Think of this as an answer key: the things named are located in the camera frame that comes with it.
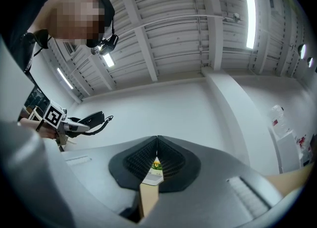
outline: vent grille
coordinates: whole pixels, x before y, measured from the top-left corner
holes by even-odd
[[[160,140],[158,144],[158,159],[162,164],[164,180],[178,174],[186,162],[180,152]]]
[[[156,158],[156,139],[125,158],[124,166],[138,179],[143,180]]]
[[[254,219],[268,211],[265,202],[240,177],[233,177],[228,182]]]
[[[69,42],[64,42],[64,45],[65,45],[69,55],[72,55],[75,52],[76,48],[77,48],[77,46],[75,46],[75,45],[73,45],[73,44],[71,44]]]

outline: metal pipe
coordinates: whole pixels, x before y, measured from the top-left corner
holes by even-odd
[[[194,7],[195,7],[196,14],[198,14],[198,4],[197,4],[197,0],[193,0],[193,1],[194,1]],[[199,18],[199,17],[197,17],[197,26],[198,26],[198,33],[199,33],[199,54],[200,54],[200,63],[201,63],[201,66],[204,67],[204,64],[203,64],[202,35],[201,35],[201,26],[200,26],[200,18]]]
[[[138,25],[130,30],[127,30],[123,33],[120,33],[118,34],[118,36],[123,36],[123,35],[126,35],[127,33],[129,32],[132,32],[138,28],[141,28],[141,27],[144,27],[144,26],[147,26],[147,25],[150,25],[150,24],[155,24],[155,23],[158,23],[158,22],[162,22],[162,21],[166,21],[166,20],[172,20],[172,19],[176,19],[176,18],[183,18],[183,17],[214,17],[214,18],[222,18],[223,19],[223,16],[219,16],[219,15],[208,15],[208,14],[188,14],[188,15],[178,15],[178,16],[169,16],[169,17],[164,17],[164,18],[160,18],[160,19],[156,19],[156,20],[153,20],[153,21],[150,21],[148,23],[145,23],[145,24],[141,24],[141,25]]]

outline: dark clothing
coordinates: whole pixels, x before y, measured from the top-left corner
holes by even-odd
[[[32,57],[35,42],[47,48],[46,30],[27,33],[47,0],[4,0],[0,33],[20,68],[25,71]]]

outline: person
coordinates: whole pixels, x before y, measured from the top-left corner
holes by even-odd
[[[96,47],[111,29],[114,8],[110,0],[2,0],[1,35],[13,58],[25,73],[30,70],[37,43],[48,49],[49,36]],[[38,121],[21,125],[36,128]],[[46,125],[42,137],[54,138]]]

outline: ceiling light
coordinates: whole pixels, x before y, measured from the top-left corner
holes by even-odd
[[[60,71],[59,68],[57,68],[57,71],[59,72],[59,74],[62,76],[62,78],[64,79],[64,81],[67,83],[67,85],[69,86],[70,89],[73,89],[73,86],[70,85],[70,83],[67,81],[66,77],[63,75],[63,73]]]
[[[106,55],[103,56],[103,57],[104,57],[104,59],[105,59],[107,65],[108,65],[108,67],[112,67],[112,66],[114,65],[114,62],[113,62],[113,60],[112,60],[110,54],[106,54]]]
[[[305,52],[306,52],[306,45],[302,44],[298,47],[298,54],[303,59],[305,57]]]
[[[256,2],[255,0],[247,0],[248,4],[248,39],[247,39],[247,48],[253,49],[254,40],[256,38],[256,24],[257,24],[257,16],[256,16]]]
[[[308,59],[307,59],[307,64],[308,64],[308,67],[312,67],[312,65],[313,65],[313,58],[311,58],[311,57],[309,57]]]

